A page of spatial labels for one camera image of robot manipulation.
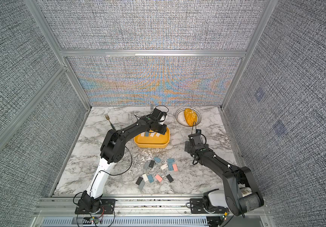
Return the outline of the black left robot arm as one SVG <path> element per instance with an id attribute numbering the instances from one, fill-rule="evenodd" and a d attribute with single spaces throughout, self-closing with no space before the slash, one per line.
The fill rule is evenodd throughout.
<path id="1" fill-rule="evenodd" d="M 128 172 L 128 167 L 122 173 L 112 174 L 116 163 L 120 162 L 128 150 L 126 143 L 144 132 L 157 132 L 164 135 L 167 125 L 164 123 L 167 117 L 166 112 L 150 113 L 137 119 L 137 121 L 123 129 L 111 129 L 107 132 L 100 148 L 100 161 L 94 177 L 87 187 L 87 195 L 93 199 L 103 195 L 105 184 L 110 176 L 120 176 Z"/>

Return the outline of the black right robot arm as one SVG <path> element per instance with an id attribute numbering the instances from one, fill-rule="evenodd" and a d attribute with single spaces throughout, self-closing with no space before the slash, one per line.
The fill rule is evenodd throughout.
<path id="1" fill-rule="evenodd" d="M 195 145 L 187 141 L 185 152 L 193 157 L 193 165 L 206 166 L 223 182 L 223 190 L 213 189 L 205 192 L 200 204 L 191 203 L 193 209 L 206 213 L 223 213 L 223 208 L 226 208 L 233 215 L 240 216 L 264 206 L 262 194 L 248 167 L 230 164 L 216 155 L 207 144 Z"/>

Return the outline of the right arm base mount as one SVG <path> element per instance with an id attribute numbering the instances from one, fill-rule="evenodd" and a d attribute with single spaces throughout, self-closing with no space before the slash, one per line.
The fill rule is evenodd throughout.
<path id="1" fill-rule="evenodd" d="M 225 207 L 205 208 L 203 198 L 191 198 L 187 205 L 192 214 L 225 214 L 229 209 Z"/>

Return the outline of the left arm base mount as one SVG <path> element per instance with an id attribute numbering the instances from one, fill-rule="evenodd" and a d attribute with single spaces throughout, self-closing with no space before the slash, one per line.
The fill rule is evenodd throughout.
<path id="1" fill-rule="evenodd" d="M 115 202 L 115 199 L 93 199 L 85 195 L 78 201 L 75 214 L 113 214 Z"/>

